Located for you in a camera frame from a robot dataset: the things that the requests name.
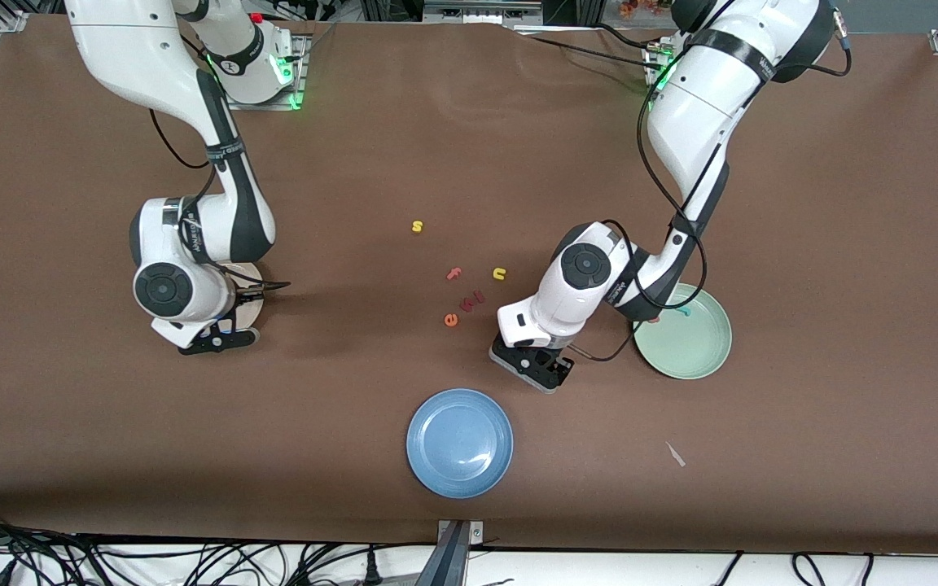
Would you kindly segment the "beige brown plate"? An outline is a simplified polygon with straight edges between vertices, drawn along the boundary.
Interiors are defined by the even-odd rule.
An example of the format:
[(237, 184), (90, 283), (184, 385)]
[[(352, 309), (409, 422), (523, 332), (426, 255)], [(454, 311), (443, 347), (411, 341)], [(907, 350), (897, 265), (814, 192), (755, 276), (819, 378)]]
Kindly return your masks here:
[[(263, 274), (251, 263), (222, 263), (227, 269), (225, 275), (230, 279), (235, 290), (235, 300), (239, 299), (239, 290), (258, 288), (258, 282), (263, 281)], [(249, 329), (253, 326), (263, 308), (263, 298), (247, 300), (246, 303), (235, 305), (235, 329)]]

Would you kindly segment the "blue plate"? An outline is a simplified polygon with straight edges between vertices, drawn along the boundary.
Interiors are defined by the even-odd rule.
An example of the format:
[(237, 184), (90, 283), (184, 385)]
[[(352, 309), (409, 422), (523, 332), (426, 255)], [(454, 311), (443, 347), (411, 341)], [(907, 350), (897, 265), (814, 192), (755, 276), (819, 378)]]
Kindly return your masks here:
[(407, 462), (437, 496), (466, 500), (495, 488), (510, 468), (515, 439), (509, 416), (480, 391), (451, 388), (431, 396), (407, 427)]

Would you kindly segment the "brown table cover sheet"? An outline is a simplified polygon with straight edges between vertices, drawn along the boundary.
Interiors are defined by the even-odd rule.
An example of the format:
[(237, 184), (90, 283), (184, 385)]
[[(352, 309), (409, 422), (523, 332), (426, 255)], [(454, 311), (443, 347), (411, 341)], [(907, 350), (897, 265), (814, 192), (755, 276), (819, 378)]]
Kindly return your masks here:
[[(638, 156), (635, 68), (495, 25), (329, 28), (302, 110), (235, 115), (277, 221), (261, 269), (291, 286), (250, 348), (180, 356), (131, 293), (128, 225), (206, 171), (90, 77), (64, 16), (34, 16), (0, 43), (0, 517), (376, 543), (476, 518), (500, 548), (938, 552), (938, 56), (924, 36), (853, 52), (848, 77), (768, 85), (734, 131), (703, 237), (726, 363), (677, 381), (626, 348), (545, 396), (490, 360), (496, 308), (535, 291), (570, 227), (613, 218), (652, 249), (673, 214)], [(493, 398), (515, 439), (466, 500), (421, 485), (405, 450), (451, 388)]]

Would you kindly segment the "light green plate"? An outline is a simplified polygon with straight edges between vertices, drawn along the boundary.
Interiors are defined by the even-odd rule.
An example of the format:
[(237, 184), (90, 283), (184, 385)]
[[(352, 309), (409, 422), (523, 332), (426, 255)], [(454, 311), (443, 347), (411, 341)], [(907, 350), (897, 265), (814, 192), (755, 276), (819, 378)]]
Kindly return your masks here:
[(635, 346), (656, 371), (670, 378), (706, 378), (718, 371), (732, 350), (733, 331), (729, 315), (710, 293), (697, 291), (689, 283), (678, 283), (667, 305), (691, 297), (689, 317), (664, 310), (658, 323), (642, 322), (635, 330)]

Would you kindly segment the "grey metal equipment rack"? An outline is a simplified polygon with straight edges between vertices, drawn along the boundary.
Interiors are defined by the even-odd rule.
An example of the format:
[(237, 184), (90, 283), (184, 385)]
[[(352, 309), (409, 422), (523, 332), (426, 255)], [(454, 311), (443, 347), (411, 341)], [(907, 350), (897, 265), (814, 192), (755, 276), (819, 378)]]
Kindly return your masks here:
[(542, 26), (541, 0), (423, 0), (421, 22)]

